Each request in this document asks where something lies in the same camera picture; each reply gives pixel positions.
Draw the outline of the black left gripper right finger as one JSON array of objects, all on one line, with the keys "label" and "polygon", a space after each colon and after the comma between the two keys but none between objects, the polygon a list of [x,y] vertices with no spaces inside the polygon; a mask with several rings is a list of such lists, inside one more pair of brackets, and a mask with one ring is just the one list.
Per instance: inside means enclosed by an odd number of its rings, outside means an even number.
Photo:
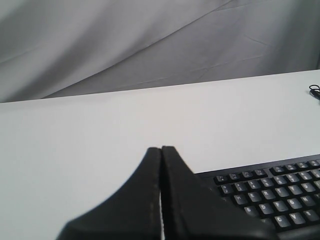
[{"label": "black left gripper right finger", "polygon": [[167,240],[276,240],[275,230],[222,200],[173,146],[161,149],[160,192]]}]

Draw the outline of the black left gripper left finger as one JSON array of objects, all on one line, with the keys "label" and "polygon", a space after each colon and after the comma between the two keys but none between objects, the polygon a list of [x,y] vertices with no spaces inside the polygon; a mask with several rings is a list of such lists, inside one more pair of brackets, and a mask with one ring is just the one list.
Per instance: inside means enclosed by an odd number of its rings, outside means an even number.
[{"label": "black left gripper left finger", "polygon": [[160,240],[160,149],[147,149],[130,178],[111,197],[69,221],[59,240]]}]

